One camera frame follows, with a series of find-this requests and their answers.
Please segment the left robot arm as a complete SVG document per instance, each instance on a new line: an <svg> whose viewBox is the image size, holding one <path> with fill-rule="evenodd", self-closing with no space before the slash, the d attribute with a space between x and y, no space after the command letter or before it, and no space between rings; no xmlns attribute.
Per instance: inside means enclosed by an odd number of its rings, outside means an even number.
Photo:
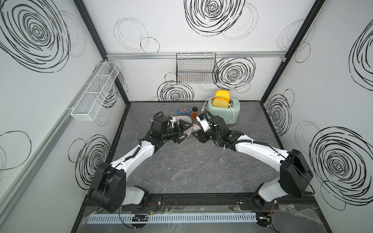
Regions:
<svg viewBox="0 0 373 233"><path fill-rule="evenodd" d="M191 135L193 123L189 116L166 116L157 112L150 129L138 144L120 159L101 163L94 174L87 199L110 213L125 205L147 207L148 191L139 186L127 186L129 175L166 142L180 144Z"/></svg>

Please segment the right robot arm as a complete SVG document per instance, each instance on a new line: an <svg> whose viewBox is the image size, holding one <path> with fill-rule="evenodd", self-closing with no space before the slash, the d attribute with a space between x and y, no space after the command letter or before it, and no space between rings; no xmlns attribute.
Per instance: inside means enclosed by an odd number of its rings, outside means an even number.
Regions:
<svg viewBox="0 0 373 233"><path fill-rule="evenodd" d="M193 135L201 143L213 140L218 147L252 156L279 172L279 177L262 183L255 190L252 201L257 208L263 208L264 204L284 196L304 196L313 173L300 151L276 149L240 131L230 130L222 117L214 116L209 111L203 112L196 119L201 129Z"/></svg>

